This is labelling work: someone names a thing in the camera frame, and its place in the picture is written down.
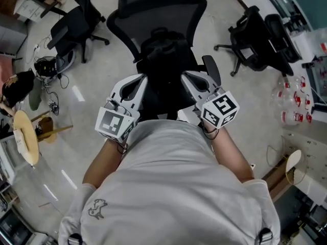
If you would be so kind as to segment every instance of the white t-shirt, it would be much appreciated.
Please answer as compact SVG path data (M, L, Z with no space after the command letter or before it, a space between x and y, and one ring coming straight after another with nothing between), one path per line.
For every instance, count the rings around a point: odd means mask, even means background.
M279 219L263 180L242 184L219 165L196 126L151 120L97 190L84 184L63 218L59 245L254 244L263 227L279 241Z

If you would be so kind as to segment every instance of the green pants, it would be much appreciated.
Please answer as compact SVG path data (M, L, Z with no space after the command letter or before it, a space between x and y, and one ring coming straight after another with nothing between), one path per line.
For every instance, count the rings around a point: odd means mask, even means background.
M41 103L42 82L34 78L33 89L29 93L29 102L32 111L36 111Z

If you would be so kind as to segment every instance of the teal wall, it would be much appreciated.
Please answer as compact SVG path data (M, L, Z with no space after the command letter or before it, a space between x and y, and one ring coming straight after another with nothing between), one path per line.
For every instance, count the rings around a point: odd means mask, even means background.
M327 27L327 0L296 0L313 29Z

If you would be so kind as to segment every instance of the wooden tabletop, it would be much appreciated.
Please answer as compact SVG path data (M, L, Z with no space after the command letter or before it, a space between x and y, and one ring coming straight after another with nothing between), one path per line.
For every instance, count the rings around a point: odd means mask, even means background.
M31 120L24 111L17 111L14 116L14 130L20 129L24 135L24 140L29 151L29 156L24 159L31 165L39 160L39 144Z

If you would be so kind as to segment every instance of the sleeve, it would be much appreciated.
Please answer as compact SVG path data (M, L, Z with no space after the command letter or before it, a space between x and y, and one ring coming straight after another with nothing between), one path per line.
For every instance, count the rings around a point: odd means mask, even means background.
M70 235L80 233L81 215L87 200L95 192L96 188L91 184L83 184L77 189L73 202L63 217L59 227L59 245L67 245Z
M271 244L277 245L281 235L281 224L271 200L267 183L264 180L255 179L243 183L243 186L260 204L263 224L272 232Z

